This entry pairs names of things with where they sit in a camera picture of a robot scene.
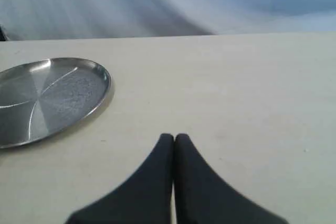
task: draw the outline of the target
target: stainless steel plate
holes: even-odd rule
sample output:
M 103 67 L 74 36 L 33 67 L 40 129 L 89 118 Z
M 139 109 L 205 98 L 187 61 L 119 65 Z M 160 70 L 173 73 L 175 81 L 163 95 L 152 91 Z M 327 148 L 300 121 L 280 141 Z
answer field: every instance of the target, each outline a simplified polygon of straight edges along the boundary
M 93 112 L 111 87 L 107 70 L 89 60 L 57 58 L 0 73 L 0 148 L 55 134 Z

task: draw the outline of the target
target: table surface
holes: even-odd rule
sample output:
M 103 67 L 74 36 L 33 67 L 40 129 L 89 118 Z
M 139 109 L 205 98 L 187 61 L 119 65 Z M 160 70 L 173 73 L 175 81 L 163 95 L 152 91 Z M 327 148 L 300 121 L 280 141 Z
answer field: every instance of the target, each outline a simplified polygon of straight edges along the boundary
M 245 196 L 296 224 L 334 224 L 336 33 L 0 43 L 0 70 L 54 57 L 104 65 L 91 118 L 0 152 L 0 222 L 63 223 L 112 191 L 160 133 L 188 133 Z

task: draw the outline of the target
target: table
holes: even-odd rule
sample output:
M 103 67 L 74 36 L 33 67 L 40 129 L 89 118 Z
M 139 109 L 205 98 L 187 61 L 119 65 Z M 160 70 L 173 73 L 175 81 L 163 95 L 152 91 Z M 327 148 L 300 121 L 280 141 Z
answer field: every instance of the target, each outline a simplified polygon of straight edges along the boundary
M 110 103 L 47 141 L 0 152 L 0 219 L 63 223 L 112 191 L 160 133 L 188 133 L 242 194 L 296 224 L 334 224 L 336 33 L 0 43 L 0 70 L 104 65 Z

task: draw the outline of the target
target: white fabric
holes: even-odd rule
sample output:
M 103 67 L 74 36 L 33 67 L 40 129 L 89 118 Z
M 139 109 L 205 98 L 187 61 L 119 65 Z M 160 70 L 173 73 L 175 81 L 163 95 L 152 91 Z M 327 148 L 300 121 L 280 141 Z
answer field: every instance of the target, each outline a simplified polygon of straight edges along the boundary
M 0 0 L 11 40 L 336 30 L 336 0 Z

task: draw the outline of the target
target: round tray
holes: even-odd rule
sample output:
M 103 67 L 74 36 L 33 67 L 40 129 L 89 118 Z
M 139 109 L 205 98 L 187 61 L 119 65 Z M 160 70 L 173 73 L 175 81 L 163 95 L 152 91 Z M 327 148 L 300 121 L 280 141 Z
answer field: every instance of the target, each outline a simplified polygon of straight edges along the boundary
M 0 148 L 32 143 L 92 113 L 111 87 L 107 70 L 90 60 L 56 58 L 0 73 Z

